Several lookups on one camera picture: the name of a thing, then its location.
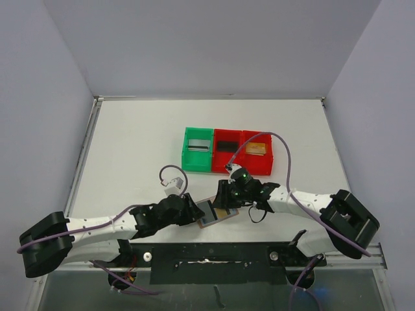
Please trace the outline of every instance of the plastic bin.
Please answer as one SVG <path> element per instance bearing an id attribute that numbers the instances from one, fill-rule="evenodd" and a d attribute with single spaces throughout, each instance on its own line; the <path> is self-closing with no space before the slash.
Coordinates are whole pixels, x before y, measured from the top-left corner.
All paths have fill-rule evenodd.
<path id="1" fill-rule="evenodd" d="M 225 165 L 242 145 L 242 131 L 215 129 L 213 138 L 212 172 L 227 173 Z M 234 163 L 242 165 L 242 152 Z"/>
<path id="2" fill-rule="evenodd" d="M 252 136 L 260 132 L 243 131 L 243 143 Z M 274 156 L 272 155 L 272 138 L 271 135 L 262 135 L 255 138 L 253 143 L 265 143 L 266 153 L 264 155 L 247 154 L 246 148 L 241 150 L 242 166 L 245 167 L 252 175 L 271 175 Z"/>
<path id="3" fill-rule="evenodd" d="M 186 128 L 182 150 L 182 168 L 184 170 L 211 172 L 213 134 L 213 128 Z M 189 140 L 209 141 L 209 149 L 189 149 Z"/>

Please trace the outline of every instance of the black base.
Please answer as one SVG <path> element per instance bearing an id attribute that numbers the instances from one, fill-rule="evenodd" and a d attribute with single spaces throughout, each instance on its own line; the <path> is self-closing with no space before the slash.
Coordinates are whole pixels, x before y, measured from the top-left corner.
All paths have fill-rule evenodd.
<path id="1" fill-rule="evenodd" d="M 151 267 L 150 284 L 286 284 L 285 267 L 309 259 L 288 242 L 132 244 L 137 267 Z M 143 254 L 152 253 L 145 262 Z M 278 260 L 270 254 L 276 252 Z M 323 260 L 319 266 L 325 266 Z"/>

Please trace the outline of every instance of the red container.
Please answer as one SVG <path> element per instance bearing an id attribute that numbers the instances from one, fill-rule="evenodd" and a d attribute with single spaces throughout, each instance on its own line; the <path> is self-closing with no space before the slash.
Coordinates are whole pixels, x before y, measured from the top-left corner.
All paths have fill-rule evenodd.
<path id="1" fill-rule="evenodd" d="M 242 138 L 243 143 L 254 135 L 260 132 L 243 131 Z M 266 154 L 247 154 L 246 148 L 241 150 L 241 166 L 245 167 L 252 175 L 271 175 L 272 164 L 274 162 L 274 156 L 272 155 L 272 138 L 271 135 L 261 135 L 251 143 L 265 143 Z"/>
<path id="2" fill-rule="evenodd" d="M 212 172 L 227 173 L 225 165 L 242 143 L 242 131 L 215 128 L 215 133 L 213 134 Z M 242 157 L 241 151 L 234 163 L 242 166 Z"/>

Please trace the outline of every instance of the screw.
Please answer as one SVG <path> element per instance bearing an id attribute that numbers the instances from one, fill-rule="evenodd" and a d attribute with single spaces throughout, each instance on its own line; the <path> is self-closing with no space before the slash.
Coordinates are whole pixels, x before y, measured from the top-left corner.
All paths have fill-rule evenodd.
<path id="1" fill-rule="evenodd" d="M 278 260 L 278 253 L 277 253 L 276 251 L 271 252 L 271 254 L 270 254 L 270 258 L 271 258 L 271 260 L 273 260 L 273 261 Z"/>
<path id="2" fill-rule="evenodd" d="M 151 261 L 151 258 L 152 258 L 152 255 L 151 255 L 151 253 L 150 253 L 150 252 L 146 252 L 146 253 L 144 253 L 144 255 L 143 255 L 143 259 L 144 259 L 144 261 L 145 261 L 145 262 L 149 262 L 149 261 Z"/>

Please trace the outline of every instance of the glass panel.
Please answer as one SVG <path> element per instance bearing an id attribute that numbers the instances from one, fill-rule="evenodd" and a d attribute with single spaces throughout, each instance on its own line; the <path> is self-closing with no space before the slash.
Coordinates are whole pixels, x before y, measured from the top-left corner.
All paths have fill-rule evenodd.
<path id="1" fill-rule="evenodd" d="M 135 284 L 162 290 L 159 296 L 110 293 L 107 275 L 100 271 L 55 271 L 47 279 L 41 311 L 114 310 L 273 310 L 287 311 L 289 286 L 268 283 L 234 285 L 149 286 L 150 272 L 140 272 Z M 372 270 L 317 270 L 311 288 L 324 311 L 382 311 Z M 294 296 L 293 311 L 318 310 L 304 292 Z"/>

